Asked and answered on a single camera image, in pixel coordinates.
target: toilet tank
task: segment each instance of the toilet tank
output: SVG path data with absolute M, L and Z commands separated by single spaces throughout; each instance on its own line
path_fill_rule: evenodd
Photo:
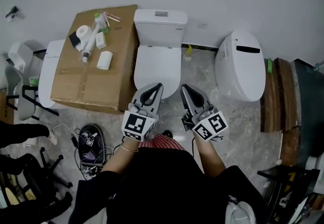
M 188 16 L 169 10 L 136 10 L 134 22 L 142 46 L 181 48 Z

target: small white box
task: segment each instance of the small white box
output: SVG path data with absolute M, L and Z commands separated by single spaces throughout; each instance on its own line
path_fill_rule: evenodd
M 105 48 L 106 45 L 106 38 L 103 32 L 99 32 L 96 34 L 96 46 L 99 49 Z

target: toilet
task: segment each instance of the toilet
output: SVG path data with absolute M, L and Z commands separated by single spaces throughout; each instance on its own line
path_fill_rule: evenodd
M 134 22 L 140 41 L 134 82 L 137 89 L 163 84 L 162 99 L 170 97 L 180 85 L 181 44 L 187 14 L 169 10 L 136 10 Z
M 67 106 L 58 104 L 51 100 L 52 85 L 54 81 L 55 71 L 60 59 L 65 40 L 52 41 L 49 43 L 42 70 L 39 76 L 38 98 L 39 102 L 45 108 L 64 109 Z
M 235 30 L 221 44 L 215 58 L 218 89 L 229 98 L 257 101 L 265 88 L 261 46 L 249 32 Z

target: striped red fabric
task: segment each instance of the striped red fabric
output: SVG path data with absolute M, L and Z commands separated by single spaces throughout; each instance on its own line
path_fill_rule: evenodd
M 184 148 L 177 141 L 162 134 L 155 135 L 151 140 L 141 142 L 139 147 L 172 148 L 177 150 L 184 150 Z

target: cardboard box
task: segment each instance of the cardboard box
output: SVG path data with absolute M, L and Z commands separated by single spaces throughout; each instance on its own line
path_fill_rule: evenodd
M 78 13 L 66 37 L 55 72 L 51 99 L 57 103 L 104 113 L 120 114 L 128 109 L 136 87 L 133 76 L 139 46 L 134 25 L 136 5 L 96 9 Z M 107 47 L 94 47 L 88 63 L 81 61 L 69 35 L 82 25 L 91 26 L 96 12 L 106 11 L 121 18 L 109 20 L 110 31 L 105 34 Z M 102 51 L 113 53 L 109 70 L 97 68 Z
M 14 110 L 6 105 L 6 91 L 0 91 L 0 121 L 7 124 L 14 123 Z

